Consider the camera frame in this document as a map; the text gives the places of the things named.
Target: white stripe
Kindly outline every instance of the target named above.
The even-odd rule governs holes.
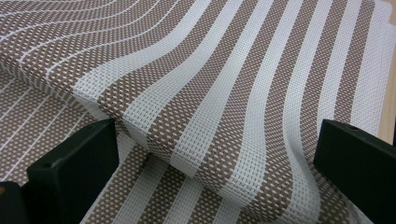
[[[134,148],[134,141],[131,138],[129,138],[127,135],[125,135],[124,133],[119,134],[119,136],[117,137],[117,142],[118,142],[118,146],[119,146],[119,155],[120,155],[119,167],[113,173],[113,175],[110,177],[110,179],[107,181],[105,187],[102,189],[102,191],[96,198],[95,202],[91,205],[91,208],[85,214],[85,217],[81,220],[80,223],[86,223],[88,221],[88,218],[91,216],[91,213],[96,208],[96,205],[100,202],[100,200],[102,200],[102,197],[106,193],[108,186],[110,186],[110,184],[113,182],[113,179],[115,178],[115,176],[119,173],[119,170],[120,170],[121,166],[123,165],[126,157],[129,155],[129,153]]]
[[[177,141],[170,163],[187,176],[193,177],[204,160],[233,84],[270,6],[268,1],[260,1],[255,6],[226,64]]]
[[[168,164],[156,157],[151,157],[142,174],[137,178],[113,223],[137,223],[149,203],[151,195],[166,171]]]
[[[187,177],[172,202],[172,207],[169,209],[163,223],[188,223],[203,190],[204,187],[200,183]]]
[[[177,3],[179,2],[180,0],[177,0],[170,8],[169,8],[169,10],[165,13],[165,15],[159,20],[159,21],[157,21],[153,26],[151,26],[150,28],[148,28],[146,31],[144,31],[144,32],[142,32],[142,33],[140,33],[140,34],[138,34],[138,35],[133,35],[133,36],[130,36],[130,37],[128,37],[128,38],[124,38],[124,39],[120,39],[120,40],[116,40],[116,41],[112,41],[112,42],[109,42],[109,43],[105,43],[105,44],[99,44],[99,45],[95,45],[95,46],[91,46],[91,47],[89,47],[89,48],[86,48],[86,49],[83,49],[83,50],[79,50],[79,51],[77,51],[77,52],[75,52],[75,53],[73,53],[73,54],[70,54],[69,56],[67,56],[67,57],[65,57],[65,58],[62,58],[60,61],[58,61],[57,63],[54,63],[50,68],[46,68],[46,76],[45,76],[45,79],[48,81],[48,83],[50,83],[50,73],[52,72],[52,70],[53,69],[55,69],[57,66],[59,66],[60,64],[62,64],[62,63],[64,63],[64,62],[67,62],[68,60],[70,60],[71,58],[74,58],[74,57],[76,57],[76,56],[78,56],[79,54],[81,54],[81,53],[84,53],[84,52],[86,52],[86,51],[88,51],[88,50],[91,50],[91,49],[97,49],[97,48],[101,48],[101,47],[103,47],[103,46],[108,46],[108,45],[115,45],[115,44],[118,44],[118,43],[121,43],[121,42],[125,42],[125,41],[127,41],[127,40],[130,40],[130,39],[134,39],[134,38],[137,38],[137,37],[139,37],[139,36],[141,36],[141,35],[144,35],[144,34],[146,34],[146,33],[148,33],[149,31],[151,31],[151,30],[153,30],[153,29],[155,29],[168,15],[169,15],[169,13],[171,13],[171,11],[175,8],[175,6],[177,5]],[[121,67],[123,67],[125,64],[123,64],[122,66],[120,66],[120,64],[119,63],[117,63],[117,68],[118,69],[120,69]]]
[[[12,78],[12,79],[6,84],[6,86],[4,86],[4,87],[0,90],[0,93],[2,93],[4,90],[6,90],[6,89],[9,87],[9,85],[11,85],[11,83],[13,83],[14,81],[15,81],[15,77]]]
[[[375,3],[350,120],[352,125],[373,135],[377,134],[381,120],[382,101],[378,99],[386,90],[381,84],[388,78],[388,74],[379,72],[382,68],[382,55],[393,50],[391,45],[386,44],[386,38],[389,38],[386,36],[388,26],[384,25],[388,23],[390,13],[389,3]]]
[[[133,3],[133,4],[131,5],[131,7],[133,7],[133,6],[134,6],[136,3],[138,3],[139,1],[140,1],[140,0],[137,0],[135,3]],[[2,41],[4,41],[5,39],[9,38],[9,37],[12,36],[12,35],[15,35],[15,34],[17,34],[17,33],[19,33],[19,32],[22,32],[22,31],[26,31],[27,29],[30,29],[30,28],[36,28],[36,27],[45,26],[45,25],[51,25],[51,24],[71,23],[71,22],[77,22],[77,21],[83,21],[83,22],[86,22],[86,21],[101,21],[101,20],[104,20],[104,19],[114,18],[114,17],[116,17],[116,16],[122,14],[124,11],[126,11],[126,10],[128,10],[128,9],[129,9],[129,7],[126,8],[126,9],[124,9],[124,10],[121,11],[121,12],[112,14],[112,15],[110,15],[110,16],[99,17],[99,18],[88,19],[88,20],[50,21],[50,22],[43,22],[43,23],[39,23],[39,24],[35,24],[35,25],[23,26],[23,27],[21,27],[21,28],[15,30],[15,31],[9,32],[7,35],[0,35],[0,37],[1,37],[1,38],[0,38],[0,43],[1,43]]]
[[[88,110],[100,111],[97,100],[113,82],[126,74],[162,57],[186,38],[201,18],[210,1],[196,1],[177,27],[159,42],[132,54],[99,65],[81,77],[73,86],[74,96]]]
[[[318,1],[294,66],[286,95],[283,115],[283,134],[285,147],[291,163],[293,185],[290,204],[282,214],[282,217],[278,219],[286,222],[318,222],[321,210],[318,184],[312,175],[303,152],[300,118],[306,81],[318,50],[318,43],[331,6],[332,1]]]
[[[20,125],[20,127],[17,129],[17,131],[15,131],[9,138],[8,140],[0,147],[0,152],[3,150],[3,148],[5,148],[7,146],[7,144],[9,143],[9,141],[11,141],[11,139],[21,130],[21,128],[27,123],[27,121],[29,121],[29,119],[35,114],[35,112],[37,112],[37,110],[49,99],[50,97],[47,96],[46,98],[44,98],[44,100],[38,105],[38,107],[29,115],[29,117],[27,117],[27,119]]]
[[[341,76],[343,75],[349,45],[360,8],[361,0],[347,1],[346,10],[341,20],[340,28],[338,29],[338,34],[332,49],[332,56],[329,66],[327,67],[326,77],[324,78],[322,91],[320,93],[317,119],[318,134],[321,122],[324,119],[333,119],[334,117],[338,88]]]
[[[41,137],[44,135],[44,133],[49,129],[49,127],[53,124],[53,122],[59,118],[59,116],[64,112],[64,110],[67,108],[67,105],[64,105],[61,110],[59,110],[58,114],[55,115],[55,117],[49,122],[49,124],[46,126],[46,128],[38,135],[38,137],[35,138],[35,141],[27,148],[27,150],[23,153],[23,155],[18,159],[18,161],[11,167],[11,169],[8,171],[8,173],[3,177],[2,181],[5,181],[8,176],[17,168],[17,166],[21,163],[21,161],[26,157],[26,155],[32,150],[32,148],[35,146],[35,144],[38,142],[38,140],[41,139]]]
[[[223,199],[221,200],[220,207],[212,223],[216,223],[216,224],[236,223],[236,221],[239,218],[240,212],[241,209],[239,207]]]
[[[38,45],[36,45],[36,46],[32,46],[32,47],[29,48],[29,50],[25,51],[25,52],[22,54],[22,56],[17,60],[17,62],[18,62],[19,65],[20,65],[20,70],[21,70],[22,72],[25,72],[25,71],[23,70],[23,67],[22,67],[22,65],[23,65],[23,60],[24,60],[24,58],[27,57],[32,51],[35,51],[35,50],[37,50],[37,49],[39,49],[39,48],[41,48],[41,47],[43,47],[43,46],[45,46],[45,45],[48,45],[49,43],[53,43],[53,42],[55,42],[55,41],[58,41],[58,40],[61,40],[61,39],[64,39],[64,38],[68,38],[68,37],[71,37],[71,36],[87,35],[87,34],[96,34],[96,33],[104,33],[104,32],[107,32],[107,31],[118,30],[118,29],[122,29],[122,28],[123,28],[123,29],[130,29],[130,28],[124,28],[124,27],[129,26],[129,25],[132,25],[132,24],[134,24],[134,23],[136,23],[136,22],[142,20],[145,16],[147,16],[147,15],[150,13],[150,11],[151,11],[152,9],[154,9],[154,8],[158,5],[159,2],[160,2],[160,0],[157,0],[157,2],[155,2],[155,4],[154,4],[151,8],[149,8],[143,15],[141,15],[141,16],[140,16],[139,18],[137,18],[136,20],[130,21],[130,22],[125,23],[125,24],[123,24],[123,25],[115,26],[115,27],[110,27],[110,28],[103,29],[103,30],[95,30],[95,31],[90,31],[90,32],[74,33],[74,34],[71,34],[71,35],[62,35],[62,36],[58,36],[58,37],[56,37],[56,38],[54,38],[54,39],[48,40],[48,41],[46,41],[46,42],[42,42],[42,43],[40,43],[40,44],[38,44]],[[132,4],[132,5],[129,6],[127,9],[124,9],[122,12],[128,10],[129,8],[132,8],[136,3]]]
[[[241,2],[229,1],[195,52],[143,91],[125,110],[125,126],[137,144],[149,148],[146,133],[161,110],[201,70],[224,35]]]
[[[23,93],[23,95],[20,96],[20,97],[18,98],[18,100],[14,102],[14,104],[6,111],[6,113],[4,113],[4,115],[0,118],[0,120],[2,120],[2,119],[9,113],[9,111],[11,111],[11,110],[23,99],[23,97],[24,97],[30,90],[32,90],[32,89],[33,89],[32,87],[29,87],[29,89],[27,89],[27,90]]]
[[[79,2],[79,1],[82,1],[82,0],[67,1],[67,2]],[[40,1],[40,2],[53,3],[53,1]],[[14,15],[23,14],[23,13],[32,13],[32,12],[51,12],[51,11],[77,12],[77,11],[90,11],[90,10],[98,9],[98,8],[101,8],[101,7],[106,7],[108,5],[111,5],[114,2],[117,2],[117,0],[113,0],[113,1],[111,1],[109,3],[106,3],[105,5],[102,5],[102,6],[99,6],[99,7],[90,7],[90,8],[84,8],[84,9],[48,9],[48,10],[14,11],[14,12],[8,12],[6,14],[0,14],[0,18],[1,17],[6,17],[6,16],[14,16]]]
[[[302,2],[302,0],[289,1],[279,21],[247,101],[247,115],[238,160],[230,180],[219,191],[220,196],[239,207],[247,206],[262,186],[266,165],[262,118],[265,114],[266,99]]]

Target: brown stripe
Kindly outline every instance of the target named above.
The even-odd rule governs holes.
[[[255,224],[261,223],[257,218],[252,217],[244,209],[239,213],[239,218],[236,220],[236,224]]]
[[[100,31],[106,28],[114,28],[138,19],[146,11],[148,11],[156,0],[140,1],[136,6],[130,10],[122,13],[118,17],[110,18],[108,20],[87,21],[87,22],[73,22],[73,23],[55,23],[40,27],[35,27],[21,32],[17,35],[12,35],[8,38],[4,45],[8,43],[25,41],[28,44],[22,44],[19,48],[14,49],[14,45],[10,45],[9,57],[0,57],[9,65],[7,68],[13,74],[21,73],[19,71],[20,64],[16,61],[22,54],[40,43],[45,43],[48,40],[62,36],[64,33],[73,34],[78,32]],[[35,49],[30,52],[22,62],[22,67],[27,71],[28,76],[32,81],[42,80],[46,74],[46,68],[52,66],[54,63],[59,62],[62,58],[76,53],[80,50],[94,47],[96,45],[105,44],[112,41],[122,40],[124,38],[140,34],[157,21],[159,21],[169,8],[173,5],[172,1],[161,1],[154,9],[150,11],[143,19],[129,24],[128,26],[112,29],[109,31],[96,32],[90,34],[79,34],[59,39],[57,41],[48,43],[45,46]]]
[[[264,116],[267,165],[261,190],[247,207],[255,217],[265,222],[280,217],[290,203],[293,183],[290,159],[283,140],[283,107],[294,65],[316,5],[317,1],[303,1],[267,98]]]
[[[71,131],[78,119],[83,114],[73,108],[67,107],[62,114],[49,126],[39,140],[35,143],[29,153],[22,159],[15,170],[8,176],[8,181],[14,181],[20,185],[25,184],[28,179],[26,168],[34,161],[44,156],[48,151],[62,143],[62,140]]]
[[[113,13],[113,8],[122,8],[118,4],[111,4],[105,7],[100,7],[105,5],[110,0],[106,1],[85,1],[79,2],[77,5],[65,6],[61,10],[56,10],[48,5],[43,5],[39,9],[35,9],[35,6],[39,4],[38,2],[31,1],[32,5],[21,3],[21,2],[10,2],[0,3],[0,10],[2,13],[9,13],[14,11],[31,11],[18,13],[16,15],[8,15],[0,18],[0,22],[4,23],[5,26],[0,29],[0,35],[5,35],[8,32],[16,31],[21,27],[28,25],[36,25],[43,22],[54,22],[54,21],[74,21],[74,20],[89,20],[94,18],[100,18],[104,16],[109,16]]]
[[[300,132],[304,155],[314,178],[317,180],[321,198],[319,222],[337,222],[336,220],[346,220],[348,216],[346,204],[342,197],[337,191],[334,191],[334,188],[330,187],[329,183],[318,173],[312,163],[318,139],[317,117],[320,92],[346,7],[347,1],[343,0],[335,1],[330,8],[306,81],[301,106]]]
[[[28,68],[29,65],[33,66],[33,62],[36,62],[37,60],[47,63],[48,65],[53,65],[53,63],[59,62],[62,58],[66,58],[80,50],[106,44],[112,41],[120,41],[122,39],[141,34],[147,31],[147,29],[153,27],[161,18],[163,18],[166,12],[168,12],[174,4],[173,1],[160,1],[160,3],[156,5],[145,17],[139,21],[131,23],[131,21],[137,20],[149,11],[156,1],[157,0],[139,1],[135,7],[132,7],[130,10],[122,13],[118,17],[111,18],[109,20],[91,21],[82,24],[81,22],[77,24],[67,23],[62,24],[61,26],[57,24],[50,25],[54,31],[63,30],[64,27],[71,26],[72,28],[70,28],[70,32],[67,31],[68,34],[73,34],[75,29],[81,29],[86,26],[91,27],[88,29],[85,28],[81,30],[81,32],[100,32],[90,34],[83,33],[49,43],[40,49],[32,51],[29,56],[25,58],[23,67]],[[45,30],[48,29],[48,27],[39,27],[38,29],[35,29],[35,31],[38,32],[42,29]]]
[[[199,73],[168,103],[148,131],[150,150],[169,161],[178,138],[202,102],[228,57],[257,1],[244,1],[215,51]]]
[[[33,144],[35,139],[44,131],[51,120],[64,105],[58,101],[47,100],[40,106],[29,121],[18,131],[0,153],[0,177],[6,173],[21,157],[21,155]]]
[[[0,147],[18,130],[30,114],[43,102],[46,95],[39,91],[29,93],[30,96],[23,97],[9,113],[0,120]]]
[[[352,41],[346,56],[346,64],[338,88],[334,111],[334,119],[344,123],[349,123],[352,116],[353,99],[358,85],[361,62],[374,8],[375,2],[367,0],[362,2],[358,22],[353,31]]]
[[[96,119],[93,116],[91,116],[88,112],[85,113],[84,117],[82,117],[82,120],[79,122],[74,132],[80,130],[82,127],[91,124],[93,122],[96,122]]]
[[[60,92],[71,93],[71,86],[76,83],[78,78],[99,64],[144,49],[164,38],[176,27],[191,5],[191,0],[180,1],[163,21],[148,33],[117,44],[88,50],[60,64],[49,75],[51,86]]]
[[[0,66],[0,91],[5,90],[5,87],[13,82],[13,76],[9,75],[8,73],[4,72],[2,67]]]
[[[130,0],[130,2],[125,2],[124,4],[132,5],[133,2],[136,0]],[[28,28],[26,30],[17,32],[14,35],[11,35],[8,37],[3,43],[5,47],[7,47],[8,43],[14,43],[14,42],[27,42],[28,44],[21,44],[17,49],[12,48],[15,47],[15,44],[9,48],[12,52],[12,56],[16,59],[19,59],[21,57],[22,53],[31,49],[32,46],[37,46],[39,44],[45,43],[49,40],[52,40],[56,37],[64,36],[64,35],[72,35],[76,33],[83,33],[83,32],[92,32],[92,31],[100,31],[100,30],[105,30],[108,28],[114,28],[120,25],[123,25],[125,23],[129,23],[131,21],[136,20],[138,17],[143,15],[147,9],[150,8],[151,5],[155,3],[154,0],[150,1],[141,1],[145,2],[143,6],[139,6],[139,4],[136,4],[133,8],[123,12],[122,14],[116,16],[116,17],[111,17],[111,18],[106,18],[106,19],[101,19],[98,18],[97,20],[94,21],[87,21],[86,18],[84,18],[84,21],[60,21],[52,24],[44,24],[44,25],[39,25],[33,28]],[[124,8],[115,8],[115,10],[111,11],[112,14],[119,13],[119,11],[122,11]],[[89,13],[90,11],[82,11],[79,12],[79,14],[91,14]],[[18,18],[12,17],[10,18],[12,21],[11,24],[19,22]],[[4,33],[5,35],[8,35],[10,31],[8,30],[0,30],[1,33]],[[59,45],[66,45],[64,42],[68,42],[68,40],[71,39],[71,42],[74,42],[74,44],[70,44],[70,49],[77,49],[77,46],[75,45],[80,45],[83,41],[88,41],[88,38],[90,38],[89,35],[76,35],[73,37],[68,37],[62,40],[58,40],[56,43],[60,43]],[[101,40],[102,38],[100,37],[95,37],[91,39],[92,44],[97,44],[98,40]],[[57,47],[56,45],[47,45],[45,48],[55,48]],[[45,52],[51,52],[52,50],[40,50],[40,51],[45,51]]]
[[[213,223],[222,198],[210,189],[204,189],[192,211],[189,224]]]
[[[271,5],[244,66],[233,84],[219,127],[209,150],[206,152],[204,162],[201,163],[195,174],[197,179],[210,183],[209,187],[215,192],[219,191],[230,179],[238,160],[248,98],[262,64],[262,59],[271,44],[286,5],[286,1]],[[212,175],[213,167],[216,167],[218,175]]]
[[[163,223],[185,179],[180,171],[168,166],[138,223]]]
[[[50,87],[46,87],[46,90],[44,91],[44,93],[46,93],[47,95],[49,95],[50,97],[57,99],[61,102],[64,102],[65,104],[68,104],[69,106],[75,108],[78,111],[81,112],[86,112],[87,109],[84,107],[84,105],[82,105],[79,101],[76,100],[76,98],[74,98],[74,96],[72,94],[65,94],[64,95],[64,99],[68,99],[68,100],[62,100],[60,99],[61,97],[59,96],[59,94],[55,91],[53,91]]]
[[[136,69],[114,82],[98,99],[99,107],[115,118],[122,118],[128,105],[147,87],[183,63],[201,44],[226,1],[213,1],[187,37],[160,59]]]
[[[72,10],[72,9],[83,9],[94,7],[99,5],[97,2],[103,2],[100,5],[104,5],[106,1],[55,1],[55,2],[40,2],[40,1],[6,1],[1,3],[0,14],[3,13],[18,13],[23,11],[35,11],[35,10]]]
[[[29,91],[29,86],[21,83],[21,81],[12,81],[12,83],[0,93],[0,118],[3,117],[12,105],[14,105],[27,91]]]
[[[87,223],[112,223],[136,179],[142,173],[148,153],[136,145],[120,165],[102,198],[88,217]]]
[[[130,136],[128,129],[120,119],[116,119],[116,131],[118,133],[125,133],[126,135]]]

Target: striped fabric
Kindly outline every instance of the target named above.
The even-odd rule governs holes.
[[[29,165],[95,119],[1,75],[0,180],[23,185]],[[120,166],[81,223],[259,223],[127,134],[117,139]]]
[[[353,206],[312,160],[322,119],[377,134],[396,39],[390,12],[372,0],[2,1],[0,66],[30,87],[5,81],[16,95],[1,104],[39,89],[117,119],[139,145],[128,164],[157,156],[132,165],[133,180],[114,177],[108,187],[123,196],[98,202],[123,200],[110,221],[353,222]],[[15,114],[2,144],[46,99],[22,105],[34,113]],[[49,106],[48,117],[69,108]],[[6,176],[23,152],[0,153]]]

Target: curved fabric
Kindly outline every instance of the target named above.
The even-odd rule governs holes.
[[[389,4],[4,1],[0,8],[6,73],[97,119],[117,119],[140,148],[263,222],[354,220],[350,202],[312,161],[322,119],[377,133],[396,38]]]
[[[76,110],[16,78],[0,74],[0,181],[22,186],[28,180],[27,167],[95,119],[87,111]],[[260,222],[143,151],[116,127],[119,168],[81,223]]]

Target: brown and white fabric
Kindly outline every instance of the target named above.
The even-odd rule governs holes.
[[[26,168],[83,126],[81,112],[6,74],[0,76],[1,180],[23,185]],[[259,223],[119,132],[120,166],[81,223]]]
[[[161,159],[134,184],[114,177],[109,188],[131,193],[112,220],[200,222],[219,197],[226,217],[347,223],[355,209],[312,165],[318,130],[336,119],[376,135],[396,39],[390,13],[372,0],[1,1],[0,66],[31,86],[18,94],[36,88],[115,118],[139,145],[136,160]],[[188,188],[197,183],[200,193]],[[145,193],[154,197],[134,204]],[[98,204],[118,196],[104,197]],[[184,215],[175,204],[204,210]]]

